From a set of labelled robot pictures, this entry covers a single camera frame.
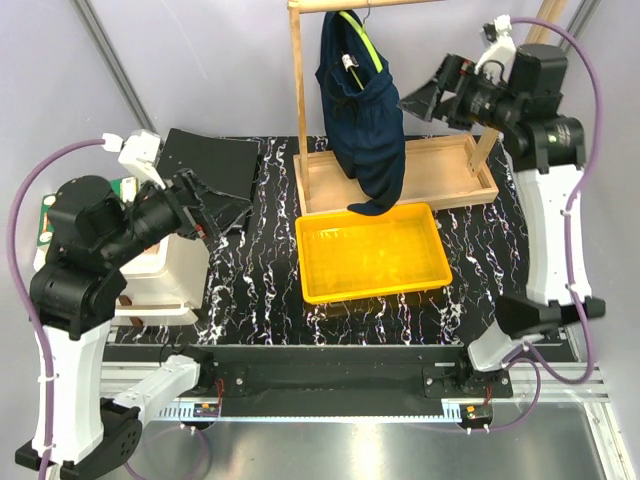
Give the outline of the navy blue shorts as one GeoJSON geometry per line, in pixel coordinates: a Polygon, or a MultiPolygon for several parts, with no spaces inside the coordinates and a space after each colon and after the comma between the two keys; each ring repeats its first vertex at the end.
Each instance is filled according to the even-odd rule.
{"type": "Polygon", "coordinates": [[[340,62],[337,14],[325,14],[321,30],[319,66],[315,72],[328,145],[349,179],[355,179],[368,200],[347,209],[377,216],[399,200],[404,182],[406,153],[399,92],[387,59],[384,71],[364,91],[348,80],[340,62]]]}

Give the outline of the neon yellow clothes hanger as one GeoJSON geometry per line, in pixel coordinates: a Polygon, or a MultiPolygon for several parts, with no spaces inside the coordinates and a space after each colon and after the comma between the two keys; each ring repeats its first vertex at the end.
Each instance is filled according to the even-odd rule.
{"type": "Polygon", "coordinates": [[[373,77],[384,71],[382,57],[366,31],[366,20],[360,20],[353,10],[339,11],[337,20],[340,62],[348,80],[364,91],[373,77]]]}

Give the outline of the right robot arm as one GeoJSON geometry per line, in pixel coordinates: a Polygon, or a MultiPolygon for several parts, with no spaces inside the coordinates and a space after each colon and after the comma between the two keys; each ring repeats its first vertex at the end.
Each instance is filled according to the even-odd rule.
{"type": "Polygon", "coordinates": [[[476,396],[518,347],[566,325],[598,319],[604,300],[593,295],[584,268],[580,198],[586,152],[579,120],[558,112],[568,66],[552,45],[524,44],[474,63],[445,57],[436,73],[399,106],[423,120],[468,130],[479,124],[503,134],[529,236],[524,295],[504,294],[493,324],[467,348],[454,384],[476,396]]]}

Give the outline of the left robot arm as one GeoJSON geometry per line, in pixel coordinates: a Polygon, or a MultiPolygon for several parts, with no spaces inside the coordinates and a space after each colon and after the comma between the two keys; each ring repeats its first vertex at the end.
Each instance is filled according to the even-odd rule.
{"type": "Polygon", "coordinates": [[[129,203],[94,175],[57,191],[45,263],[22,288],[41,375],[37,429],[17,450],[19,465],[43,479],[99,478],[131,458],[143,428],[176,397],[217,386],[213,355],[182,346],[135,386],[105,397],[104,350],[127,285],[125,264],[174,234],[214,247],[250,207],[189,170],[164,187],[145,182],[129,203]]]}

